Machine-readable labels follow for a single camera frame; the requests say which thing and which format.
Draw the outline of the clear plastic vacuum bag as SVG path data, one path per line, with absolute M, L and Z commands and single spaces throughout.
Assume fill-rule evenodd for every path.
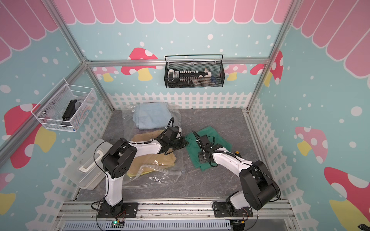
M 177 105 L 141 103 L 121 108 L 124 139 L 137 149 L 123 177 L 123 189 L 169 185 L 185 172 L 179 151 L 187 144 Z

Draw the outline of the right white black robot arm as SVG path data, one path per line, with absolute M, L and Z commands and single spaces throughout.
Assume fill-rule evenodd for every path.
M 236 153 L 231 153 L 220 144 L 210 141 L 207 135 L 200 136 L 193 132 L 200 148 L 198 154 L 201 163 L 209 163 L 212 167 L 223 166 L 239 179 L 242 190 L 226 199 L 229 213 L 246 208 L 260 210 L 274 198 L 281 197 L 281 190 L 274 181 L 264 162 L 243 159 Z

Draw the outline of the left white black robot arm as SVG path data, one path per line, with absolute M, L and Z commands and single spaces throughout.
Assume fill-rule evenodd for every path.
M 128 172 L 136 157 L 151 154 L 168 155 L 186 147 L 187 141 L 182 136 L 180 128 L 174 125 L 174 118 L 171 117 L 165 130 L 156 138 L 149 141 L 133 142 L 124 138 L 118 139 L 114 145 L 102 157 L 103 166 L 100 168 L 106 175 L 106 194 L 99 201 L 97 211 L 98 218 L 118 218 L 127 214 L 130 209 L 128 203 L 123 202 L 122 185 L 123 176 Z

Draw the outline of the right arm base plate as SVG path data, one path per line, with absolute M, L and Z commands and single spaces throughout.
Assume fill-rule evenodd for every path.
M 241 209 L 236 209 L 232 207 L 229 202 L 213 202 L 212 209 L 214 211 L 214 216 L 216 218 L 226 218 L 226 217 L 235 217 L 235 218 L 251 218 L 253 217 L 253 212 L 251 207 L 244 207 Z

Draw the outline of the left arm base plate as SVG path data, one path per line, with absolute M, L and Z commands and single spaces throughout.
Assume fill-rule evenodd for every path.
M 138 203 L 119 202 L 115 206 L 104 202 L 98 211 L 98 218 L 136 218 Z

